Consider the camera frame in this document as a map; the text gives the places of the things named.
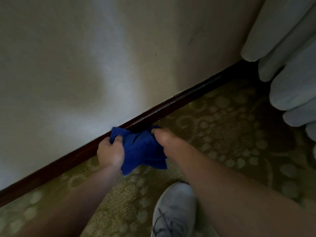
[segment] person's right arm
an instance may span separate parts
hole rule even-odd
[[[165,129],[154,129],[221,237],[316,236],[316,217],[294,201],[207,158]]]

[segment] beige wall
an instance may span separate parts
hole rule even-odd
[[[263,0],[1,0],[0,189],[240,59]]]

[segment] wooden baseboard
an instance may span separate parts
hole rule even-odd
[[[166,115],[169,115],[189,102],[201,97],[207,92],[228,82],[235,76],[250,75],[254,73],[254,70],[255,65],[253,63],[239,61],[238,63],[226,68],[225,70],[210,77],[202,83],[199,83],[194,87],[183,91],[178,95],[168,99],[167,101],[164,101],[163,103],[151,108],[143,114],[124,123],[120,127],[129,129],[133,132],[142,131],[152,123],[158,121]],[[98,137],[88,144],[61,157],[60,159],[57,159],[53,163],[50,163],[33,174],[1,190],[0,207],[10,203],[11,201],[21,197],[31,190],[49,182],[50,180],[95,156],[99,142],[107,136],[110,136],[110,132]]]

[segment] shoe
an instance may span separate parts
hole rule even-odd
[[[190,237],[194,231],[196,202],[187,183],[169,186],[156,204],[151,237]]]

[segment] green carpet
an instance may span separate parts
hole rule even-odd
[[[223,165],[286,195],[316,214],[313,143],[304,130],[291,128],[269,103],[261,83],[237,78],[161,119],[157,124]],[[53,209],[98,169],[96,157],[0,208],[0,237],[19,231],[43,210]],[[103,200],[81,236],[150,236],[152,212],[163,191],[185,180],[177,166],[140,166]],[[199,209],[197,235],[212,236]]]

